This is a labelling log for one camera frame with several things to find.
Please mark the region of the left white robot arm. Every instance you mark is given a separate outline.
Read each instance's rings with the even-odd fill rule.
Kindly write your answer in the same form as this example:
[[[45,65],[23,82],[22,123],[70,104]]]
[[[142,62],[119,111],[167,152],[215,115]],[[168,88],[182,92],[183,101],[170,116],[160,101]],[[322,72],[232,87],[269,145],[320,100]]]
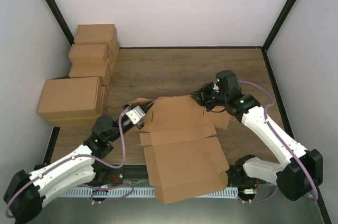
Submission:
[[[63,158],[30,173],[15,173],[3,196],[5,215],[16,223],[28,223],[42,209],[61,194],[92,181],[104,183],[111,170],[124,166],[109,164],[103,159],[112,151],[117,139],[124,144],[124,134],[133,127],[143,128],[147,112],[153,101],[141,105],[125,105],[117,120],[109,115],[97,118],[91,135],[75,150]]]

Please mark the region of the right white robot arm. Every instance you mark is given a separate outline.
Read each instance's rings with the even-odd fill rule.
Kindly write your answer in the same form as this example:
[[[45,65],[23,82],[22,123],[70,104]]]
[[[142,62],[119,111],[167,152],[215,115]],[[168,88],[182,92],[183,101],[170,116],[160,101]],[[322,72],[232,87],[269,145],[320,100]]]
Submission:
[[[233,71],[224,70],[216,74],[215,82],[205,83],[190,94],[208,112],[224,107],[224,111],[254,132],[278,160],[272,163],[247,155],[236,163],[236,180],[264,180],[291,201],[301,197],[317,201],[318,186],[323,182],[322,154],[316,149],[308,150],[289,136],[267,113],[274,103],[262,107],[255,97],[242,93],[240,83]]]

